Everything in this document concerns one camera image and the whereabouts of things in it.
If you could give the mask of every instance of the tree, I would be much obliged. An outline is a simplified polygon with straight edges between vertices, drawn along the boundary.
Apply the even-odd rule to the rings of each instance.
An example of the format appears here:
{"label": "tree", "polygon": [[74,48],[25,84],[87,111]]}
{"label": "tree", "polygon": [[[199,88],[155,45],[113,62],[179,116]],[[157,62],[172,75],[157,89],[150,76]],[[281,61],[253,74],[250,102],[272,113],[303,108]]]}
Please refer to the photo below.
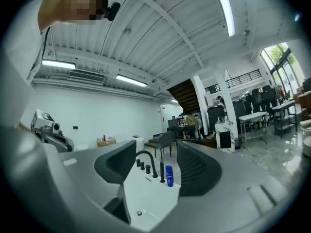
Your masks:
{"label": "tree", "polygon": [[[272,48],[270,50],[270,57],[271,57],[271,59],[272,59],[272,61],[274,63],[278,63],[279,59],[283,55],[283,53],[282,53],[280,48],[282,49],[283,52],[285,52],[286,49],[281,44],[279,46],[275,45],[274,48]],[[293,54],[290,54],[287,59],[290,62],[290,64],[292,64],[292,63],[294,63],[296,61],[296,58],[295,58],[295,56]]]}

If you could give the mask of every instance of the fluorescent light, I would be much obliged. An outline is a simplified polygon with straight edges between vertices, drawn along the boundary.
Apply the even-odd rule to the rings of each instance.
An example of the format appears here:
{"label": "fluorescent light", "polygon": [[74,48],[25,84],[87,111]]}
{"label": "fluorescent light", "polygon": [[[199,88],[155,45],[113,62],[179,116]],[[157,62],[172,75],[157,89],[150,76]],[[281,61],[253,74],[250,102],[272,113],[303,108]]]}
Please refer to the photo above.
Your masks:
{"label": "fluorescent light", "polygon": [[119,75],[119,74],[117,75],[117,80],[122,80],[122,81],[125,81],[125,82],[133,83],[133,84],[136,84],[136,85],[139,85],[139,86],[142,86],[142,87],[146,87],[147,86],[146,83],[139,82],[137,80],[133,80],[133,79],[127,78],[127,77]]}
{"label": "fluorescent light", "polygon": [[42,65],[51,67],[63,67],[69,69],[76,69],[76,65],[69,62],[55,61],[55,60],[43,60]]}
{"label": "fluorescent light", "polygon": [[300,14],[296,14],[296,15],[295,15],[295,21],[298,21],[299,18],[300,18]]}
{"label": "fluorescent light", "polygon": [[235,29],[234,29],[234,21],[233,21],[233,15],[232,15],[232,10],[230,6],[229,0],[219,0],[220,4],[223,8],[223,12],[225,15],[225,21],[227,23],[227,30],[228,30],[228,35],[234,36],[235,34]]}

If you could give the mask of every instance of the bottle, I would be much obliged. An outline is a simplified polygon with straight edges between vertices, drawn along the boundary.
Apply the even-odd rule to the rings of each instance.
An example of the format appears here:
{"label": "bottle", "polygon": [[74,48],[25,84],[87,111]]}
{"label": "bottle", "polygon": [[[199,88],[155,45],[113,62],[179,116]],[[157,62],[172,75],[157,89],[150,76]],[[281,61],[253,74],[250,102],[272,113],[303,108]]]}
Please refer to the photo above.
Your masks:
{"label": "bottle", "polygon": [[172,166],[165,166],[167,186],[172,187],[174,185],[174,176]]}

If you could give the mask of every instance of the ceiling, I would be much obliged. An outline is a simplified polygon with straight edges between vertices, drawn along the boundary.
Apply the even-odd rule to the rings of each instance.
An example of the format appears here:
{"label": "ceiling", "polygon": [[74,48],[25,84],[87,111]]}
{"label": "ceiling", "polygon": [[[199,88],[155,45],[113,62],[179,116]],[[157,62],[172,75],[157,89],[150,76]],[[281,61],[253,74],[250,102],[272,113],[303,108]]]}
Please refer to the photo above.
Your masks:
{"label": "ceiling", "polygon": [[[101,85],[68,80],[68,70],[41,67],[34,83],[149,100],[202,73],[211,63],[244,56],[299,36],[294,12],[281,0],[230,0],[235,35],[228,37],[218,0],[108,0],[121,8],[113,22],[55,25],[45,59],[74,62],[104,75]],[[249,36],[243,32],[249,29]],[[117,80],[121,74],[146,87]]]}

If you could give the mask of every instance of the column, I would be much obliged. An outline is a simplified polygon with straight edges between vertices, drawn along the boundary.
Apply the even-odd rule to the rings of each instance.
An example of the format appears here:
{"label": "column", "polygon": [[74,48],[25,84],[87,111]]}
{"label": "column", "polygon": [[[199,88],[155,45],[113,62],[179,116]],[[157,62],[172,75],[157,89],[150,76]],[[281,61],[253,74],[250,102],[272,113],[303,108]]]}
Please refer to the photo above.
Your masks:
{"label": "column", "polygon": [[238,138],[238,125],[237,125],[237,120],[236,120],[236,116],[235,116],[234,107],[233,107],[233,103],[231,100],[230,92],[229,92],[227,85],[225,83],[225,79],[222,76],[221,71],[219,70],[217,65],[214,65],[213,72],[214,72],[215,78],[218,82],[218,85],[220,87],[222,97],[225,101],[228,120],[233,122],[232,132],[234,134],[234,137]]}
{"label": "column", "polygon": [[201,117],[202,117],[202,124],[204,128],[204,134],[208,134],[208,116],[207,116],[207,101],[205,97],[205,89],[204,86],[201,82],[201,79],[198,75],[194,76],[191,78],[191,81],[193,83],[194,89],[196,96],[199,101],[199,106],[200,106],[200,112],[201,112]]}

